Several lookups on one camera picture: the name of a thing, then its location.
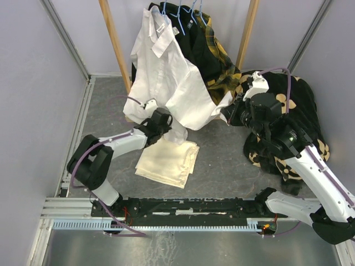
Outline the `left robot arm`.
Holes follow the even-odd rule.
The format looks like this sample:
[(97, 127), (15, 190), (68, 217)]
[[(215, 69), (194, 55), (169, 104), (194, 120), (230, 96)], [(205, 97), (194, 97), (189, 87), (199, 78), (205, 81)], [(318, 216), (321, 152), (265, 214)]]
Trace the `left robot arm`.
[(87, 135), (69, 160), (67, 171), (73, 180), (78, 180), (104, 203), (103, 208), (110, 216), (117, 216), (122, 212), (123, 203), (122, 196), (107, 180), (111, 161), (155, 144), (171, 130), (172, 123), (172, 115), (157, 108), (151, 117), (123, 134), (104, 138)]

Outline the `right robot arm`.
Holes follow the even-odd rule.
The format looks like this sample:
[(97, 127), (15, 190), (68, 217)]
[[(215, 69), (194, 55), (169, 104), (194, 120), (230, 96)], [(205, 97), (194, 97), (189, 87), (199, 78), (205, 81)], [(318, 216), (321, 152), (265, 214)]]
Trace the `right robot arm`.
[(354, 195), (347, 190), (319, 155), (306, 132), (282, 112), (282, 104), (270, 93), (244, 100), (238, 97), (221, 110), (232, 126), (245, 126), (260, 143), (296, 171), (319, 200), (314, 205), (271, 188), (255, 202), (262, 217), (283, 214), (311, 226), (326, 242), (354, 239)]

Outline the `blue wire hanger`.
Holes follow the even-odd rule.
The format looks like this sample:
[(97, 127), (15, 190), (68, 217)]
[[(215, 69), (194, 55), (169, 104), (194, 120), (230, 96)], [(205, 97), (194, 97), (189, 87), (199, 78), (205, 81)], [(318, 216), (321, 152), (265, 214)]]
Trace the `blue wire hanger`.
[(168, 14), (167, 14), (167, 1), (162, 1), (160, 3), (154, 3), (151, 2), (149, 4), (149, 10), (151, 10), (153, 8), (152, 14), (153, 14), (153, 18), (154, 18), (154, 27), (155, 29), (158, 29), (161, 24), (160, 21), (157, 21), (157, 17), (161, 16), (164, 18), (164, 23), (165, 25), (171, 25), (173, 26), (171, 19), (169, 18)]

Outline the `white shirt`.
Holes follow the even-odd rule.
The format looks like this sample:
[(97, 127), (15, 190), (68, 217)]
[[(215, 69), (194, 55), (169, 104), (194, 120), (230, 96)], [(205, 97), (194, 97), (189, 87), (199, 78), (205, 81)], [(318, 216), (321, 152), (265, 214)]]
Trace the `white shirt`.
[(168, 109), (173, 123), (164, 137), (180, 145), (189, 129), (200, 130), (230, 105), (232, 95), (228, 92), (218, 105), (212, 101), (198, 68), (184, 57), (173, 27), (158, 16), (161, 26), (155, 29), (152, 11), (143, 11), (131, 51), (136, 76), (129, 96), (143, 104), (155, 99), (159, 107)]

